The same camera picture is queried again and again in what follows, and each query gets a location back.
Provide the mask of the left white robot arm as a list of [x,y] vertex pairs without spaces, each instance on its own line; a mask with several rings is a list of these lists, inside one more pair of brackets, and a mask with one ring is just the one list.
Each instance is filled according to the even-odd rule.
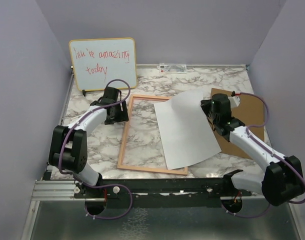
[[84,183],[91,197],[102,194],[102,175],[87,163],[88,136],[100,125],[113,125],[129,120],[126,100],[121,90],[107,86],[103,96],[90,104],[89,109],[75,122],[54,128],[48,163],[62,174],[72,175]]

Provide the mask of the white photo paper sheet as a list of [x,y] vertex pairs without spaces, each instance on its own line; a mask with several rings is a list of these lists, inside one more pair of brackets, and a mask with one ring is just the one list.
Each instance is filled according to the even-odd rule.
[[201,108],[200,89],[154,104],[166,166],[180,169],[207,160],[222,150]]

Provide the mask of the brown cardboard backing board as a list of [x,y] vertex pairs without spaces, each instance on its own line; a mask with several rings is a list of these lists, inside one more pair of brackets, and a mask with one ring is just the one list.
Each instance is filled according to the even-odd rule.
[[[232,116],[241,120],[246,126],[249,125],[262,125],[265,122],[265,108],[261,100],[254,96],[242,94],[239,96],[240,104],[231,109]],[[222,154],[227,154],[235,157],[252,159],[238,146],[226,141],[216,131],[214,136],[221,148]]]

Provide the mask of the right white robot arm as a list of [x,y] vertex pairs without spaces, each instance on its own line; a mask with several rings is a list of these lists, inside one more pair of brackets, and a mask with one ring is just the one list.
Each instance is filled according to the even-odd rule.
[[305,203],[305,180],[301,161],[294,155],[286,156],[251,132],[252,125],[245,125],[232,114],[232,102],[240,102],[239,94],[231,96],[216,93],[201,100],[200,107],[212,124],[213,130],[227,142],[239,147],[254,160],[263,175],[246,174],[236,170],[225,176],[222,190],[233,196],[239,190],[261,194],[272,206],[283,203]]

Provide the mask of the pink wooden photo frame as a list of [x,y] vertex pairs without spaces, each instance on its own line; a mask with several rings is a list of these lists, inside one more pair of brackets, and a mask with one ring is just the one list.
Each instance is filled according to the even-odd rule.
[[188,167],[184,167],[183,170],[168,170],[168,169],[162,169],[162,168],[150,168],[150,167],[123,164],[125,152],[126,152],[128,133],[129,133],[129,129],[130,129],[134,100],[166,102],[170,99],[171,99],[171,97],[169,97],[169,96],[153,96],[153,95],[143,95],[143,94],[131,94],[130,95],[129,104],[128,104],[128,108],[127,108],[128,109],[127,110],[128,121],[125,123],[122,140],[121,140],[120,151],[119,151],[119,155],[118,155],[118,161],[117,161],[118,169],[129,170],[129,171],[138,171],[138,172],[148,172],[148,173],[173,174],[173,175],[181,175],[181,176],[188,175]]

